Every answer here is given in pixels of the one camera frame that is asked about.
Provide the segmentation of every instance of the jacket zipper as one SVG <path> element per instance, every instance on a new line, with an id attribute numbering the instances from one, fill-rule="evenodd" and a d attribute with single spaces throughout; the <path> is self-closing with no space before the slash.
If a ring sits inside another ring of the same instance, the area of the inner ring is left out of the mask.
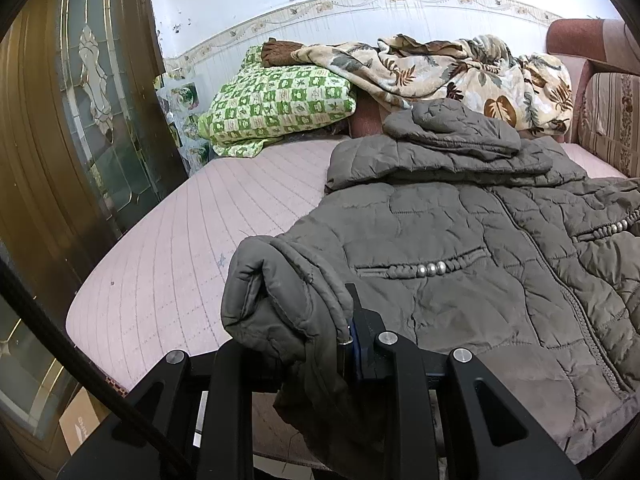
<path id="1" fill-rule="evenodd" d="M 598 366 L 600 366 L 600 369 L 603 371 L 604 376 L 607 379 L 607 382 L 609 383 L 609 386 L 611 386 L 611 388 L 616 393 L 618 393 L 618 394 L 622 393 L 623 390 L 622 390 L 622 388 L 620 388 L 620 383 L 624 384 L 624 382 L 622 381 L 622 378 L 618 378 L 617 373 L 612 370 L 612 366 L 610 366 L 607 363 L 608 358 L 606 358 L 606 354 L 604 353 L 604 350 L 601 349 L 600 344 L 596 341 L 596 337 L 591 333 L 592 328 L 590 327 L 590 324 L 589 324 L 589 321 L 587 319 L 587 316 L 584 313 L 584 310 L 582 309 L 582 304 L 574 296 L 574 293 L 572 292 L 572 290 L 567 285 L 565 285 L 562 282 L 562 280 L 556 275 L 556 272 L 553 270 L 551 265 L 549 265 L 549 262 L 546 260 L 545 255 L 542 253 L 542 251 L 538 247 L 538 244 L 533 239 L 531 234 L 526 229 L 523 229 L 522 227 L 520 227 L 516 223 L 516 221 L 514 220 L 513 216 L 511 215 L 511 213 L 507 209 L 507 206 L 504 205 L 503 200 L 497 194 L 495 194 L 493 191 L 489 191 L 489 192 L 493 196 L 495 196 L 495 199 L 500 203 L 500 206 L 502 207 L 505 215 L 507 215 L 509 220 L 511 220 L 511 223 L 514 225 L 514 227 L 517 230 L 519 230 L 519 231 L 524 233 L 524 235 L 529 240 L 529 243 L 538 252 L 538 254 L 540 256 L 540 259 L 544 262 L 544 264 L 546 265 L 546 268 L 548 269 L 548 271 L 554 277 L 554 279 L 556 280 L 558 285 L 560 285 L 560 287 L 562 288 L 562 291 L 565 292 L 565 294 L 563 294 L 563 295 L 569 301 L 569 304 L 571 304 L 571 306 L 574 309 L 575 316 L 578 319 L 578 323 L 580 324 L 580 331 L 582 332 L 582 336 L 584 337 L 584 341 L 585 341 L 585 343 L 587 343 L 587 346 L 589 347 L 589 349 L 591 351 L 591 354 L 596 359 L 596 362 L 597 362 Z"/>

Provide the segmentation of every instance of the striped sofa cushion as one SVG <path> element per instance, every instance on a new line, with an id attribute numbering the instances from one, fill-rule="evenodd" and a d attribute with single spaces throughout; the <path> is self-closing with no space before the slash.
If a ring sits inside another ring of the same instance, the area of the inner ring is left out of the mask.
<path id="1" fill-rule="evenodd" d="M 598 73 L 584 94 L 578 143 L 626 176 L 640 176 L 640 77 Z"/>

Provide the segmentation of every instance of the black cable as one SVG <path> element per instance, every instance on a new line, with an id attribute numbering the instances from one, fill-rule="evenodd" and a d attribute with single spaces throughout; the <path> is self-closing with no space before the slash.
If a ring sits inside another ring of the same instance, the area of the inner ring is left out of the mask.
<path id="1" fill-rule="evenodd" d="M 22 283 L 0 258 L 0 296 L 22 319 L 33 335 L 55 357 L 66 370 L 100 400 L 122 422 L 129 424 L 149 444 L 158 450 L 182 478 L 192 478 L 193 469 L 187 459 L 169 440 L 138 410 L 126 402 L 111 388 L 71 344 L 49 316 L 31 298 Z"/>

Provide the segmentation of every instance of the cardboard box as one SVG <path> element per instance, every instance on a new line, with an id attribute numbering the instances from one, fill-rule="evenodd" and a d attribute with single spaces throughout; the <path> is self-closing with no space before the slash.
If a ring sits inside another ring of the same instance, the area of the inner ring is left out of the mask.
<path id="1" fill-rule="evenodd" d="M 69 453 L 75 453 L 109 413 L 99 400 L 82 388 L 60 417 L 60 428 Z"/>

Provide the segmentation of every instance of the brown cloth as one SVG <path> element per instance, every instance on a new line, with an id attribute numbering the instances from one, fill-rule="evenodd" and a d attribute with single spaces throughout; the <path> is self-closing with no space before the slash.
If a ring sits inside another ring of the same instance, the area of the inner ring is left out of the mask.
<path id="1" fill-rule="evenodd" d="M 269 38 L 269 41 L 263 44 L 262 53 L 260 54 L 262 66 L 268 68 L 270 66 L 306 64 L 291 57 L 291 53 L 294 50 L 298 50 L 303 46 L 302 43 L 296 43 L 295 41 L 278 41 L 275 38 Z"/>

